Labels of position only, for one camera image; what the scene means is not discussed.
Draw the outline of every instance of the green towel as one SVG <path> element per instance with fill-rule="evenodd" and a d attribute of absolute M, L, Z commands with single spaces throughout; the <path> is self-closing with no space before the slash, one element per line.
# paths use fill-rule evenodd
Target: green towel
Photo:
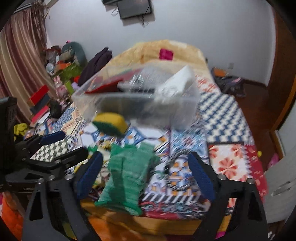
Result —
<path fill-rule="evenodd" d="M 111 176 L 95 205 L 125 211 L 134 216 L 141 215 L 139 197 L 149 171 L 159 162 L 153 148 L 146 143 L 141 143 L 139 149 L 134 145 L 121 148 L 113 144 L 108 163 Z"/>

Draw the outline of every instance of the transparent plastic bin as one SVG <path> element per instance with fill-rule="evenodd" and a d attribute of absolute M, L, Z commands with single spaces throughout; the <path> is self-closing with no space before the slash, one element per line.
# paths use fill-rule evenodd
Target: transparent plastic bin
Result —
<path fill-rule="evenodd" d="M 110 82 L 109 78 L 130 69 L 141 68 L 144 65 L 105 67 L 87 82 L 85 82 L 73 95 L 72 100 L 86 121 L 92 121 L 97 113 L 114 112 L 122 115 L 126 121 L 159 128 L 171 127 L 174 129 L 187 129 L 196 119 L 200 93 L 196 83 L 187 89 L 183 97 L 173 97 L 162 102 L 149 93 L 93 93 L 84 92 L 90 87 L 96 77 L 100 77 L 102 85 Z M 166 62 L 157 65 L 175 74 L 184 66 Z"/>

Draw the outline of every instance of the black and white checkered fabric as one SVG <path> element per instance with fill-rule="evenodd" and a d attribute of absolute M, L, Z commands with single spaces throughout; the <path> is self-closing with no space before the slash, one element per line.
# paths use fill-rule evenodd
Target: black and white checkered fabric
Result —
<path fill-rule="evenodd" d="M 205 121 L 209 143 L 254 143 L 244 114 L 233 96 L 202 93 L 200 111 Z"/>
<path fill-rule="evenodd" d="M 50 162 L 53 158 L 68 152 L 72 142 L 73 137 L 66 137 L 61 141 L 43 146 L 31 157 L 31 159 Z"/>

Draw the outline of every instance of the curtain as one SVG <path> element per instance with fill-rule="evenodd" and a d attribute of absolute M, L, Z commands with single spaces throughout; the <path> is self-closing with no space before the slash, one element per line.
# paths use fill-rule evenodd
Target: curtain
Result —
<path fill-rule="evenodd" d="M 55 96 L 52 80 L 44 67 L 41 51 L 46 49 L 44 6 L 35 2 L 31 8 L 11 16 L 0 32 L 0 98 L 17 98 L 17 120 L 29 123 L 32 115 L 28 99 L 41 86 Z"/>

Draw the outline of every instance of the sponge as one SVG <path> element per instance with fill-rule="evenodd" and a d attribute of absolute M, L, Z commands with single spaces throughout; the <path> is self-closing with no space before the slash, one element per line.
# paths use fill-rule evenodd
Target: sponge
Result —
<path fill-rule="evenodd" d="M 100 113 L 97 114 L 92 123 L 103 133 L 110 136 L 123 136 L 128 125 L 123 116 L 116 113 Z"/>

